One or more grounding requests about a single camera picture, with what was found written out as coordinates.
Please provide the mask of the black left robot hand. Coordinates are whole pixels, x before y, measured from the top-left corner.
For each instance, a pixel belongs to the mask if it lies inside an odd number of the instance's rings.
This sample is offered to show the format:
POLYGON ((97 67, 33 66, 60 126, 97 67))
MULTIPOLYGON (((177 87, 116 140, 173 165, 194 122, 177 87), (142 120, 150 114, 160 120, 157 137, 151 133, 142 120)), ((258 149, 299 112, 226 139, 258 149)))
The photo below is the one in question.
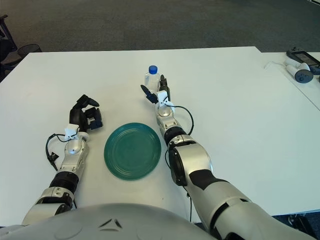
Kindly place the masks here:
POLYGON ((78 125, 80 132, 103 126, 99 103, 83 94, 69 112, 69 123, 78 125))

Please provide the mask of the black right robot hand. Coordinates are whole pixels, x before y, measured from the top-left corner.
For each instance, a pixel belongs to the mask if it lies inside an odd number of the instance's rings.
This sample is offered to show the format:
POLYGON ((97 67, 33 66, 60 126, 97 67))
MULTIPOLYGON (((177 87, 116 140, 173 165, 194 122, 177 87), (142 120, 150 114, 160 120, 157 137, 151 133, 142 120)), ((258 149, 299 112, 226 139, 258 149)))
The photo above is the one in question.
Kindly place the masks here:
MULTIPOLYGON (((155 93, 152 93, 145 85, 140 85, 142 91, 145 94, 146 99, 151 102, 152 104, 156 104, 159 102, 158 97, 155 93)), ((160 75, 160 80, 159 80, 159 88, 158 91, 165 91, 167 93, 167 96, 161 101, 161 104, 167 104, 171 99, 170 99, 170 88, 168 87, 168 82, 167 79, 163 74, 160 75)))

